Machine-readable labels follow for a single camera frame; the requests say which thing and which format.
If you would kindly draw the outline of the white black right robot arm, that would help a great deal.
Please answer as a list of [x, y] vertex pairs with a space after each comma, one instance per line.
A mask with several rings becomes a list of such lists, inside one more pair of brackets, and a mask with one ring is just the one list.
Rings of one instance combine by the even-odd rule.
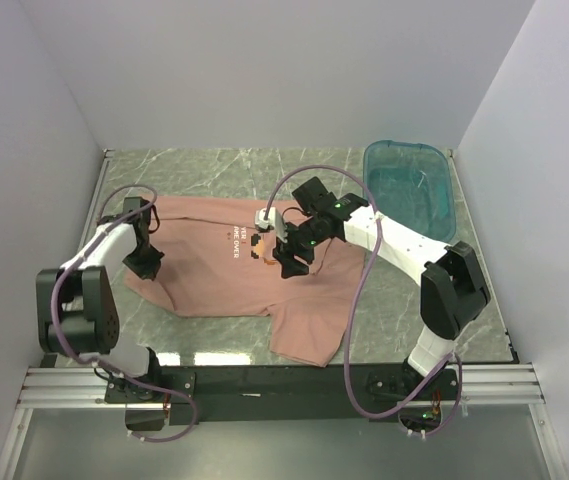
[[371, 264], [350, 267], [346, 257], [329, 250], [328, 264], [310, 269], [315, 248], [332, 240], [341, 241], [348, 251], [365, 249], [370, 261], [381, 258], [404, 272], [420, 289], [423, 328], [398, 367], [397, 392], [408, 399], [428, 397], [453, 358], [458, 337], [491, 300], [475, 250], [465, 242], [449, 245], [430, 239], [392, 220], [377, 209], [372, 195], [338, 198], [317, 177], [294, 190], [293, 197], [306, 218], [302, 223], [285, 221], [273, 206], [255, 216], [258, 230], [276, 234], [272, 256], [282, 278], [311, 289], [311, 298], [321, 306], [338, 286], [357, 301]]

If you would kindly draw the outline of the pink t shirt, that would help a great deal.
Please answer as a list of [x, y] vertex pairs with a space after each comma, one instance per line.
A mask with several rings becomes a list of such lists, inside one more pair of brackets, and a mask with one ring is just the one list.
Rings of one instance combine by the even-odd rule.
[[287, 280], [273, 258], [275, 235], [256, 230], [263, 200], [161, 196], [152, 245], [163, 253], [156, 278], [132, 272], [126, 286], [181, 317], [268, 316], [270, 349], [326, 366], [337, 352], [365, 266], [362, 248], [330, 239], [308, 274]]

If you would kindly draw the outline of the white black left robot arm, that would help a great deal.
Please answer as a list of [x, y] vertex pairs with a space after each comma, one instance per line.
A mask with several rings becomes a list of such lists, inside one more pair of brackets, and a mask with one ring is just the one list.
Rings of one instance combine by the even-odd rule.
[[127, 197], [72, 259], [35, 280], [42, 350], [91, 366], [108, 387], [140, 402], [161, 398], [164, 378], [152, 349], [121, 336], [111, 277], [122, 265], [141, 280], [157, 277], [164, 254], [151, 235], [159, 226], [153, 199]]

